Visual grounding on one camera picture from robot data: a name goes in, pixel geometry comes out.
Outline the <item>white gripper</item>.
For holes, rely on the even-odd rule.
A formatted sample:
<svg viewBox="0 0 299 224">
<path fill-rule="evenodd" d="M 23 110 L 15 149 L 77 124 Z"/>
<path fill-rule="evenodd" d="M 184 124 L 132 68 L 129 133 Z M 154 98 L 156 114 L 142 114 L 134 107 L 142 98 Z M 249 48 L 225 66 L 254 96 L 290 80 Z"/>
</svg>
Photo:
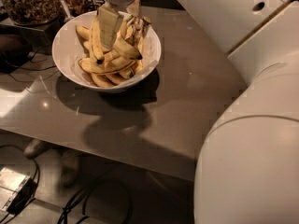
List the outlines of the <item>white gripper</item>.
<svg viewBox="0 0 299 224">
<path fill-rule="evenodd" d="M 104 0 L 113 7 L 127 7 L 126 11 L 139 16 L 140 0 Z M 117 33 L 121 28 L 123 16 L 112 7 L 101 6 L 98 8 L 98 19 L 100 23 L 101 44 L 106 49 L 112 49 Z"/>
</svg>

